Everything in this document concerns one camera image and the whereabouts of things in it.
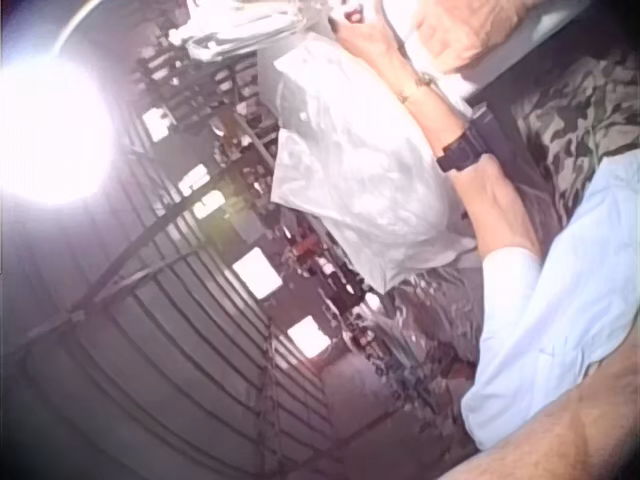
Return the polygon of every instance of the bright light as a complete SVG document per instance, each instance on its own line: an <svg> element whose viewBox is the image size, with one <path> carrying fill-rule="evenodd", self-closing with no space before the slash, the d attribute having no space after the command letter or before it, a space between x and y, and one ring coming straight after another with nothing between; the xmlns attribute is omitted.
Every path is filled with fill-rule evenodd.
<svg viewBox="0 0 640 480"><path fill-rule="evenodd" d="M320 331L311 316L291 327L287 333L307 358L315 357L331 345L329 337Z"/></svg>
<svg viewBox="0 0 640 480"><path fill-rule="evenodd" d="M151 140L154 142L158 142L169 135L171 120L163 109L152 108L142 115L142 121L149 131L149 135L151 135Z"/></svg>
<svg viewBox="0 0 640 480"><path fill-rule="evenodd" d="M199 164L184 176L178 184L178 188L185 197L188 197L195 189L207 183L210 178L207 167L203 164Z"/></svg>
<svg viewBox="0 0 640 480"><path fill-rule="evenodd" d="M0 187L54 205L94 193L114 153L113 125L80 69L42 60L0 73Z"/></svg>
<svg viewBox="0 0 640 480"><path fill-rule="evenodd" d="M224 195L221 192L214 190L202 197L202 201L196 203L193 207L193 213L199 219L203 219L224 205L224 203Z"/></svg>
<svg viewBox="0 0 640 480"><path fill-rule="evenodd" d="M378 310L380 307L382 307L382 303L380 302L380 297L378 297L377 295L374 295L371 292L367 293L364 296L364 300L369 304L372 310Z"/></svg>
<svg viewBox="0 0 640 480"><path fill-rule="evenodd" d="M278 272L273 269L258 247L238 260L233 265L233 269L258 300L262 300L282 286L282 279Z"/></svg>

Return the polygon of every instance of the bracelet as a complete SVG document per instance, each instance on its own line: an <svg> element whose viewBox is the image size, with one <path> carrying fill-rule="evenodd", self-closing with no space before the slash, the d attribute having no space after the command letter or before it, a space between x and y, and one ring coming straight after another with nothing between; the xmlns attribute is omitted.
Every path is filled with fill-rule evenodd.
<svg viewBox="0 0 640 480"><path fill-rule="evenodd" d="M414 85L398 93L398 100L404 105L418 90L423 87L430 87L433 83L434 80L432 77L426 73L420 73L418 74Z"/></svg>

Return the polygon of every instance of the hand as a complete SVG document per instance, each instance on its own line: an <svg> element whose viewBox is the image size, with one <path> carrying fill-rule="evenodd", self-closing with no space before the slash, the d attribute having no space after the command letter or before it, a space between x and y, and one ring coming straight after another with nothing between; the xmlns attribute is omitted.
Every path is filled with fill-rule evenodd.
<svg viewBox="0 0 640 480"><path fill-rule="evenodd" d="M378 70L380 62L398 53L398 44L387 24L382 0L342 0L342 3L333 9L329 17L336 40L349 53Z"/></svg>

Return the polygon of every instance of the wrist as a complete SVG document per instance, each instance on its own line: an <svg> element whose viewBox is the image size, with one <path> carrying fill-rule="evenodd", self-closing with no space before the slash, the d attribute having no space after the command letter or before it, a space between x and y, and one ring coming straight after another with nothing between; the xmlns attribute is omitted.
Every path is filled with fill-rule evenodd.
<svg viewBox="0 0 640 480"><path fill-rule="evenodd" d="M414 85L418 79L411 64L395 48L377 56L369 65L395 95Z"/></svg>

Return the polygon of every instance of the forearm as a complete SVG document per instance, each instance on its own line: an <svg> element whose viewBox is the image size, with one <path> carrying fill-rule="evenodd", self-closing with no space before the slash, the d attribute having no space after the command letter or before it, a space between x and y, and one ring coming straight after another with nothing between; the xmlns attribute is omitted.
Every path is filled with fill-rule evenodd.
<svg viewBox="0 0 640 480"><path fill-rule="evenodd" d="M372 66L395 94L415 85L416 73L398 52L381 56ZM467 126L431 88L415 90L405 106L437 156L442 155L444 147L460 137ZM541 256L522 200L493 156L484 155L476 165L462 172L449 172L447 176L469 214L483 258L504 247L521 247Z"/></svg>
<svg viewBox="0 0 640 480"><path fill-rule="evenodd" d="M581 385L442 480L609 478L638 445L638 327Z"/></svg>

